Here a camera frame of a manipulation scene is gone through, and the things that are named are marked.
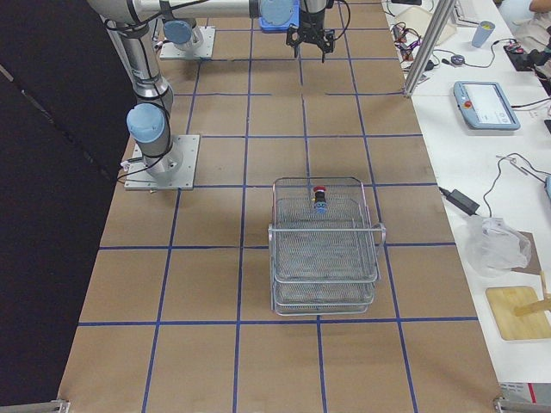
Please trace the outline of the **black power adapter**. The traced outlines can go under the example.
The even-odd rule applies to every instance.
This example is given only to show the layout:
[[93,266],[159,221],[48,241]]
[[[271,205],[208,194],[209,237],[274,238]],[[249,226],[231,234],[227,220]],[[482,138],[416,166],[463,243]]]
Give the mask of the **black power adapter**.
[[477,202],[475,202],[457,189],[449,191],[445,188],[439,188],[439,190],[448,202],[459,208],[468,216],[475,215],[478,208],[480,207]]

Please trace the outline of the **blue cup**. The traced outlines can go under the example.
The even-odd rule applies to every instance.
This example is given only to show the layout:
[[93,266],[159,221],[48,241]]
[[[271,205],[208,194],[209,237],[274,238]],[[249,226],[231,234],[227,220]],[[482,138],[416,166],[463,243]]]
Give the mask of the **blue cup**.
[[490,35],[495,29],[495,25],[493,22],[489,21],[482,21],[478,24],[474,36],[471,40],[471,46],[480,48],[484,45],[484,43],[488,40]]

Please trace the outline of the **blue teach pendant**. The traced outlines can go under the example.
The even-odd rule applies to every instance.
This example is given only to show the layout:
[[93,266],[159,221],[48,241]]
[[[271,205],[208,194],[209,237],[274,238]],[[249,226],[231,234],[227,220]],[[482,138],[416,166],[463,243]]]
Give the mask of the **blue teach pendant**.
[[458,81],[453,95],[471,129],[516,131],[521,126],[499,83]]

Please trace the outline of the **clear plastic bag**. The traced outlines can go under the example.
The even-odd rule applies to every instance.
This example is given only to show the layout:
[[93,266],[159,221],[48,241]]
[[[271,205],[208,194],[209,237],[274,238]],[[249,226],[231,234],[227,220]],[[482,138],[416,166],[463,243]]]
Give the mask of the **clear plastic bag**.
[[531,242],[521,232],[508,226],[502,218],[467,219],[468,263],[484,276],[527,268],[532,257]]

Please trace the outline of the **aluminium frame post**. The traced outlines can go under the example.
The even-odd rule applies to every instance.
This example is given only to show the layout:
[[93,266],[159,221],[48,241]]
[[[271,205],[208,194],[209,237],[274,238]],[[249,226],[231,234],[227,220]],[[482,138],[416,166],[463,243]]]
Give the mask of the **aluminium frame post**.
[[433,49],[438,41],[454,7],[455,0],[442,0],[436,5],[435,13],[430,19],[421,46],[407,74],[404,85],[404,96],[411,97],[418,86]]

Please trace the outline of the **round puck device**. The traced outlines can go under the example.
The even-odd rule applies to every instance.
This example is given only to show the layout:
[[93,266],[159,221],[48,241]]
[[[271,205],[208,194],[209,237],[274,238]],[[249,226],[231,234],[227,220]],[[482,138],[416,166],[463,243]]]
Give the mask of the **round puck device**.
[[465,64],[465,58],[462,55],[455,54],[450,57],[449,62],[453,66],[462,66]]

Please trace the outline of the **red emergency stop button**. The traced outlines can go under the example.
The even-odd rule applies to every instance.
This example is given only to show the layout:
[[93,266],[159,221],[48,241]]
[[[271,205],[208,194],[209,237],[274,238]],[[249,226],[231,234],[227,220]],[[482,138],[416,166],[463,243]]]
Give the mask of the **red emergency stop button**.
[[327,202],[325,198],[326,187],[317,186],[313,188],[314,198],[313,198],[313,209],[317,213],[326,213]]

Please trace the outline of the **wooden board stand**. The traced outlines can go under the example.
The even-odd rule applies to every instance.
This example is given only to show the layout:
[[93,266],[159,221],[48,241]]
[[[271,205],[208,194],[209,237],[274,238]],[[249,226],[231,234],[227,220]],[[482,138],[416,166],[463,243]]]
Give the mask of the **wooden board stand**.
[[540,340],[550,338],[550,321],[545,315],[550,311],[550,292],[546,277],[540,273],[542,299],[532,287],[491,287],[486,289],[486,299],[505,341]]

